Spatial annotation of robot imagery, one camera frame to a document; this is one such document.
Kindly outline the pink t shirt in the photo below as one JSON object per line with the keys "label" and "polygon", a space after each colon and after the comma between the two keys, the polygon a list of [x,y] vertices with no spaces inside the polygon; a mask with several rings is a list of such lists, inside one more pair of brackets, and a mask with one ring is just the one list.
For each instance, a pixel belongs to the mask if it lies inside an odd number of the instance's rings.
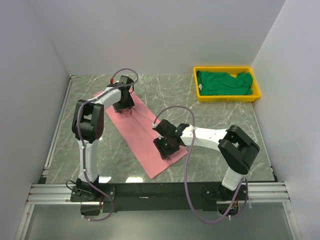
{"label": "pink t shirt", "polygon": [[153,179],[178,162],[188,152],[184,147],[179,147],[176,153],[163,160],[153,143],[153,140],[158,138],[158,134],[152,130],[156,116],[135,93],[132,93],[131,97],[134,102],[134,106],[131,109],[121,110],[121,112],[117,113],[112,106],[105,104],[105,113],[119,131],[148,177]]}

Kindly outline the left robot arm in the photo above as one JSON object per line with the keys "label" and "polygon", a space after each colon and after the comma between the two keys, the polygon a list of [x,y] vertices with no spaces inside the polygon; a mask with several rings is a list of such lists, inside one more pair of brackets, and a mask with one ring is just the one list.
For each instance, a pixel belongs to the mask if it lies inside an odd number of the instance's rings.
{"label": "left robot arm", "polygon": [[77,191],[88,201],[100,195],[97,170],[98,141],[104,131],[105,110],[113,107],[119,113],[135,104],[131,97],[134,81],[122,75],[118,81],[110,80],[104,91],[95,97],[76,103],[71,130],[77,139],[80,152],[80,170],[76,180]]}

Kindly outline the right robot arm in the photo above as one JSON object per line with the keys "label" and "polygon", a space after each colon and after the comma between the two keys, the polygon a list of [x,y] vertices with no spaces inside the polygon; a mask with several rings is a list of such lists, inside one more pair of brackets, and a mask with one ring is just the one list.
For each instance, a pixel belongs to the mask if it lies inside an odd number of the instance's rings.
{"label": "right robot arm", "polygon": [[153,124],[152,129],[158,133],[153,143],[164,160],[177,153],[182,146],[197,146],[220,152],[228,165],[219,187],[221,197],[226,200],[237,194],[240,181],[249,173],[260,152],[258,144],[237,125],[231,125],[228,129],[211,129],[187,123],[175,126],[163,119]]}

